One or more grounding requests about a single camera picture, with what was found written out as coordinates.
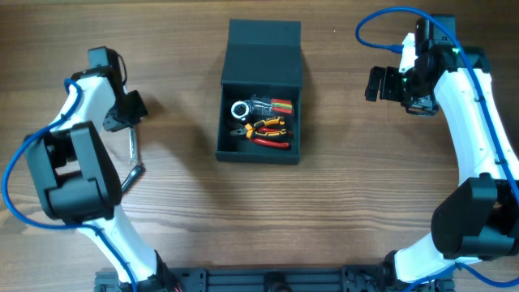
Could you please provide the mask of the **silver combination wrench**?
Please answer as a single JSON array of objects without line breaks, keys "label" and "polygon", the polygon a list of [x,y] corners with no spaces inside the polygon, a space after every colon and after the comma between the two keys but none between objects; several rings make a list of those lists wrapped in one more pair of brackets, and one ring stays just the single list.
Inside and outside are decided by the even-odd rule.
[{"label": "silver combination wrench", "polygon": [[139,151],[137,142],[137,133],[134,127],[129,129],[129,141],[130,141],[130,163],[139,162]]}]

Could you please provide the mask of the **black white tape measure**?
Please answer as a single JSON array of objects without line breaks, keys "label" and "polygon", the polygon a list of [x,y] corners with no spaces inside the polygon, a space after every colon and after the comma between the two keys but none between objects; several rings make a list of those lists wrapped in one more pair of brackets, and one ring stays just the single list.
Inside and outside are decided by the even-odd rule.
[{"label": "black white tape measure", "polygon": [[240,121],[246,122],[251,114],[251,106],[248,101],[236,101],[231,106],[232,116]]}]

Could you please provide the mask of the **orange black pliers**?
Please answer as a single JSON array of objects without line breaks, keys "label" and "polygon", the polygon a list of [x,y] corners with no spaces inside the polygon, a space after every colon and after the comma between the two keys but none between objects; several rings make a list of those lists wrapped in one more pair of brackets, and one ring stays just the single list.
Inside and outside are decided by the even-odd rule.
[{"label": "orange black pliers", "polygon": [[284,128],[285,119],[281,116],[269,117],[258,122],[248,123],[230,132],[232,136],[245,136],[247,139],[282,140],[289,135]]}]

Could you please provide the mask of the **clear screwdriver set case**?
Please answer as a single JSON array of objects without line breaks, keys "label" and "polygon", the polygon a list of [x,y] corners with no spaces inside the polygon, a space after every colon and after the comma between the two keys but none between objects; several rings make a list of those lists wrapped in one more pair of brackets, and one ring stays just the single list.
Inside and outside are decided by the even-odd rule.
[{"label": "clear screwdriver set case", "polygon": [[259,116],[290,116],[294,114],[292,101],[270,98],[251,97],[249,99],[251,113]]}]

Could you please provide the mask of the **red handled snips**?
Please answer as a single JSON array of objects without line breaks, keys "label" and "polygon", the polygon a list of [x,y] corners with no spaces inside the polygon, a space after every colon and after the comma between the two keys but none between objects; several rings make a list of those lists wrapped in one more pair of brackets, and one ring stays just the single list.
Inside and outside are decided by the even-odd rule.
[{"label": "red handled snips", "polygon": [[247,132],[246,137],[253,143],[277,149],[290,147],[289,137],[291,132],[286,129],[259,127]]}]

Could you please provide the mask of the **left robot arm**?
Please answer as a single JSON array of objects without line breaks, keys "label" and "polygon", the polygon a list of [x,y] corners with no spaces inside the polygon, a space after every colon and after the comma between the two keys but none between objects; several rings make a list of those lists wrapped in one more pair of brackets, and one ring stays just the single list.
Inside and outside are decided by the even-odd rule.
[{"label": "left robot arm", "polygon": [[57,117],[22,146],[46,216],[88,236],[116,269],[121,291],[179,291],[178,279],[135,231],[122,210],[122,184],[100,133],[138,124],[148,111],[126,89],[120,55],[88,51],[89,68],[66,79]]}]

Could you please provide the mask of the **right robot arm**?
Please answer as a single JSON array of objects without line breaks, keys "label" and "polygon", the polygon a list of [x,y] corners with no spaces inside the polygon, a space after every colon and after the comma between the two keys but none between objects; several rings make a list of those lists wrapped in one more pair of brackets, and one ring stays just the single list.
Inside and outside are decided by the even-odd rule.
[{"label": "right robot arm", "polygon": [[442,112],[459,183],[434,211],[426,236],[386,255],[382,290],[431,287],[457,269],[518,253],[518,159],[495,107],[487,56],[459,42],[453,15],[417,17],[414,32],[388,47],[401,55],[399,67],[373,67],[365,97],[395,101],[418,116]]}]

